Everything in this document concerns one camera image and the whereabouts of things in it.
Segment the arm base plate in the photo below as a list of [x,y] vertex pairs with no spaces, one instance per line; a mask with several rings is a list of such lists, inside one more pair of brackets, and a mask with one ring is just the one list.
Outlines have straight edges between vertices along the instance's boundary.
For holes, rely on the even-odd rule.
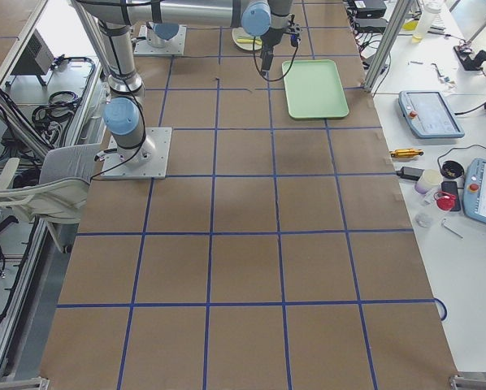
[[138,57],[167,57],[184,54],[187,28],[180,25],[177,34],[169,40],[158,37],[145,25],[140,27],[134,47],[134,55]]
[[105,154],[101,177],[107,180],[164,179],[171,146],[172,128],[149,127],[145,129],[145,141],[140,149],[118,148],[116,139],[110,137]]

